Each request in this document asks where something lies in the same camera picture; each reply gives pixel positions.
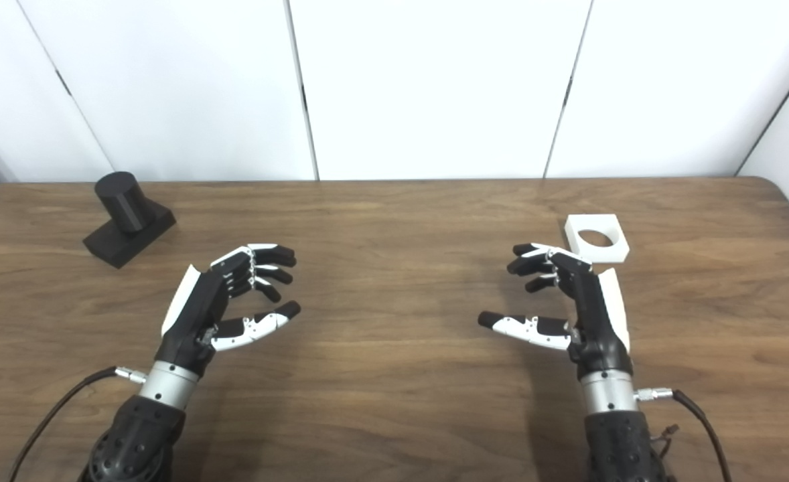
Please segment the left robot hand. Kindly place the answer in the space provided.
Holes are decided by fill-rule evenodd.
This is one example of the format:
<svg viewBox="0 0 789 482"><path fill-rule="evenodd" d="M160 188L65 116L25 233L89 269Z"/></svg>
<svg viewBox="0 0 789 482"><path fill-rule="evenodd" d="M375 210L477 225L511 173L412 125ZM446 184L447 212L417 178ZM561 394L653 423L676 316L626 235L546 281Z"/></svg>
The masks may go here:
<svg viewBox="0 0 789 482"><path fill-rule="evenodd" d="M177 288L161 327L155 361L199 376L218 351L250 345L289 323L301 311L291 300L276 309L226 319L229 302L250 292L281 301L275 282L293 282L294 250L279 244L245 244L217 258L206 271L190 265Z"/></svg>

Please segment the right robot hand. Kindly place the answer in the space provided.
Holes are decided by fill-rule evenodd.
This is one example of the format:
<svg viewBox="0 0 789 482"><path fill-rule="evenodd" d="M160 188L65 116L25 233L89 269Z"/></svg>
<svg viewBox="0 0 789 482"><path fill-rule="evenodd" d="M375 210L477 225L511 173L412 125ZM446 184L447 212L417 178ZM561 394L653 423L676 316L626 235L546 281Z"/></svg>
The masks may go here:
<svg viewBox="0 0 789 482"><path fill-rule="evenodd" d="M590 260L561 247L539 243L514 245L515 259L507 271L532 276L528 293L557 288L575 305L575 319L544 315L504 315L483 311L478 325L539 347L566 351L576 365L579 379L593 373L617 370L633 375L633 362L617 320L624 307L618 288L609 283L609 272L597 274Z"/></svg>

